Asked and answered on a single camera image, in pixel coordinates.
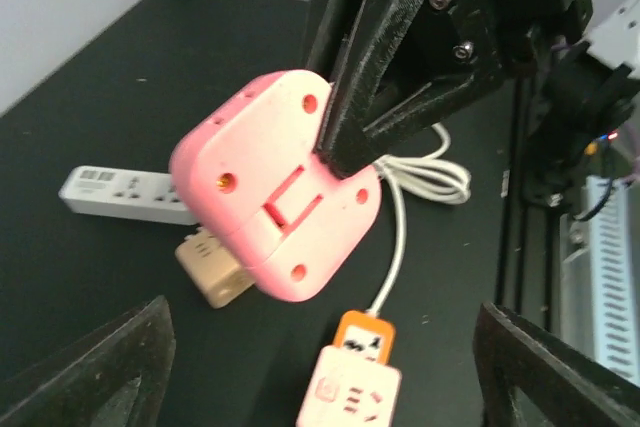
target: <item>pink power adapter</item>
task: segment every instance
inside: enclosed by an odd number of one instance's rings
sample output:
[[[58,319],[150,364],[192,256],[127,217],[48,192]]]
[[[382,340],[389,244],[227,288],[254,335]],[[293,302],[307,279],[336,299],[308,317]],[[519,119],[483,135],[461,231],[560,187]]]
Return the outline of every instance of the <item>pink power adapter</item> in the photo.
[[[400,371],[344,349],[322,349],[296,427],[388,427]]]
[[[373,166],[339,180],[313,153],[331,86],[313,72],[250,82],[171,156],[180,199],[256,285],[303,301],[331,279],[373,224]]]

